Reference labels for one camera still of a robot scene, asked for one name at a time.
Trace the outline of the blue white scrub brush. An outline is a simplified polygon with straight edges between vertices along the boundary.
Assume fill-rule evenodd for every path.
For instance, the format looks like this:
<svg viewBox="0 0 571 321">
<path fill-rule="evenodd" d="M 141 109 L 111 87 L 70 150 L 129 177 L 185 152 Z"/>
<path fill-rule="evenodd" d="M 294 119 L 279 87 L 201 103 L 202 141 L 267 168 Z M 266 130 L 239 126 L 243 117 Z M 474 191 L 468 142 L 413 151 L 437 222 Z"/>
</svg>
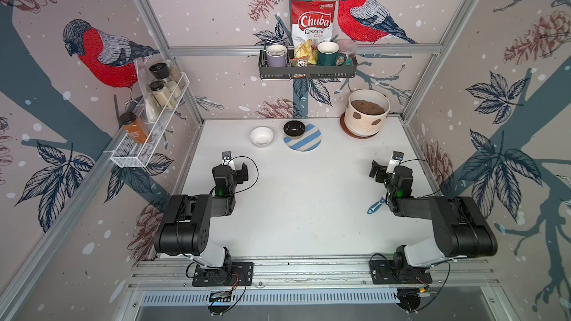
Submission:
<svg viewBox="0 0 571 321">
<path fill-rule="evenodd" d="M 378 200 L 376 203 L 374 203 L 373 205 L 371 205 L 369 207 L 369 209 L 367 210 L 367 214 L 368 215 L 374 214 L 385 204 L 386 204 L 386 200 L 384 197 L 382 197 L 380 200 Z"/>
</svg>

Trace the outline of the white ceramic flower pot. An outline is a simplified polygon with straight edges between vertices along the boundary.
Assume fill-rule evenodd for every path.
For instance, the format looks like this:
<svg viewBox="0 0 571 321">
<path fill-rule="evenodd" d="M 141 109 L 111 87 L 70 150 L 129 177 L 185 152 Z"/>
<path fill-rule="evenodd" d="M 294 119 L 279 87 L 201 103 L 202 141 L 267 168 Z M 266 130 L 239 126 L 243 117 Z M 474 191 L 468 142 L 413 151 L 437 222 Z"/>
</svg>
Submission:
<svg viewBox="0 0 571 321">
<path fill-rule="evenodd" d="M 353 134 L 370 136 L 379 133 L 389 112 L 390 101 L 385 95 L 361 89 L 349 96 L 344 120 Z"/>
</svg>

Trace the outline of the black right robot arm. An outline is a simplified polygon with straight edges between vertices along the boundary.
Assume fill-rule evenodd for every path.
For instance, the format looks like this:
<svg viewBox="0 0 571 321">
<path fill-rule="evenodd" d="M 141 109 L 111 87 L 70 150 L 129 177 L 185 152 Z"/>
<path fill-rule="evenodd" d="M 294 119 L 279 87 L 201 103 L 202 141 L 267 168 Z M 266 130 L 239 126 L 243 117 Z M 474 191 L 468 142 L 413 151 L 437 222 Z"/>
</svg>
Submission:
<svg viewBox="0 0 571 321">
<path fill-rule="evenodd" d="M 385 186 L 385 202 L 395 216 L 431 221 L 433 235 L 398 247 L 394 268 L 429 268 L 452 259 L 493 257 L 498 252 L 498 241 L 473 198 L 415 198 L 413 170 L 394 162 L 382 166 L 373 161 L 370 177 Z"/>
</svg>

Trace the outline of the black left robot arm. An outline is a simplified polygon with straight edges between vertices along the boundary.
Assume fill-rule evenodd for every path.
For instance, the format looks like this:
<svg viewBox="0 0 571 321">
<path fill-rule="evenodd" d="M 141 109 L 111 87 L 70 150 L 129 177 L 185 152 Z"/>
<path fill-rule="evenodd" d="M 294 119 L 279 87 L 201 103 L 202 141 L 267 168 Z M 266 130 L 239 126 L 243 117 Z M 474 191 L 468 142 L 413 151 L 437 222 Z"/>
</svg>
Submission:
<svg viewBox="0 0 571 321">
<path fill-rule="evenodd" d="M 211 219 L 230 216 L 236 205 L 236 187 L 249 180 L 248 167 L 220 164 L 212 170 L 215 186 L 208 194 L 174 195 L 167 204 L 154 248 L 158 254 L 183 256 L 203 270 L 231 269 L 231 255 L 210 240 Z"/>
</svg>

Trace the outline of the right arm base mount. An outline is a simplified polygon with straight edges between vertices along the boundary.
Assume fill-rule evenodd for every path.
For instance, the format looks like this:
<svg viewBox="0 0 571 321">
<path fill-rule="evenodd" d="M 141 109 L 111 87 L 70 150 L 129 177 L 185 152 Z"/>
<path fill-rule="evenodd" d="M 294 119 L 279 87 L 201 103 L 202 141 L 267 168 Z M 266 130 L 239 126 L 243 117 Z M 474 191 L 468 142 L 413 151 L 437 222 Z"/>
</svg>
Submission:
<svg viewBox="0 0 571 321">
<path fill-rule="evenodd" d="M 411 267 L 406 263 L 398 266 L 381 254 L 369 259 L 369 268 L 373 285 L 429 285 L 433 282 L 428 268 Z"/>
</svg>

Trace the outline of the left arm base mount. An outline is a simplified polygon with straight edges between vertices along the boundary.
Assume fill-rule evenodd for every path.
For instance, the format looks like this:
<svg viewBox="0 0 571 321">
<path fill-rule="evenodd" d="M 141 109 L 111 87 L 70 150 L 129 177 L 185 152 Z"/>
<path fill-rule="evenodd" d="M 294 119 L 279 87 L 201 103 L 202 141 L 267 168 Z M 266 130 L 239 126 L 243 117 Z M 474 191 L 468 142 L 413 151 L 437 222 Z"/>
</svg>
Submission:
<svg viewBox="0 0 571 321">
<path fill-rule="evenodd" d="M 251 286 L 254 274 L 254 263 L 233 262 L 230 269 L 203 269 L 196 266 L 192 275 L 192 286 L 195 288 L 214 286 Z"/>
</svg>

